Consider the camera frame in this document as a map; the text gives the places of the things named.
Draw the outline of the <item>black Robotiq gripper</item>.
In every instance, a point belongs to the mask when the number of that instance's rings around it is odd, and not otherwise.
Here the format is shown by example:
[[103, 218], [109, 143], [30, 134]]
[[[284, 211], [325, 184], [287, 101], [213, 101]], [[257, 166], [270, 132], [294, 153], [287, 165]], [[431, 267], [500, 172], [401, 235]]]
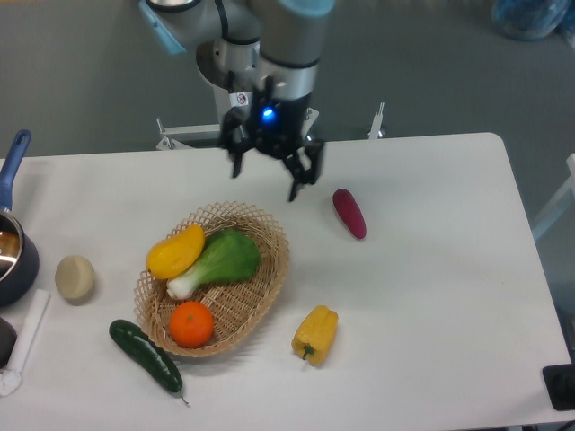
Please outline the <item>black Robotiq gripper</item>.
[[218, 144], [232, 162], [233, 179], [242, 171], [243, 155], [254, 148], [275, 159], [284, 159], [292, 175], [288, 201], [296, 199], [305, 185], [314, 185], [323, 171], [325, 142], [305, 141], [302, 126], [311, 95], [294, 100], [271, 98], [266, 92], [254, 92], [250, 115], [239, 107], [223, 117]]

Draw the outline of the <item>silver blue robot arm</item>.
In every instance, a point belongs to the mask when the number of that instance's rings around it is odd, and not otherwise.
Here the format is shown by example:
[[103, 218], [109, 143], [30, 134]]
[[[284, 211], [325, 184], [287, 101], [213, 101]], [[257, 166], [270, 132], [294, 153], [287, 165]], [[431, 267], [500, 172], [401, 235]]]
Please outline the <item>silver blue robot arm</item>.
[[164, 48], [192, 52], [217, 101], [219, 147], [242, 170], [258, 150], [284, 163], [289, 199], [322, 172], [324, 142], [307, 136], [310, 99], [332, 1], [141, 1]]

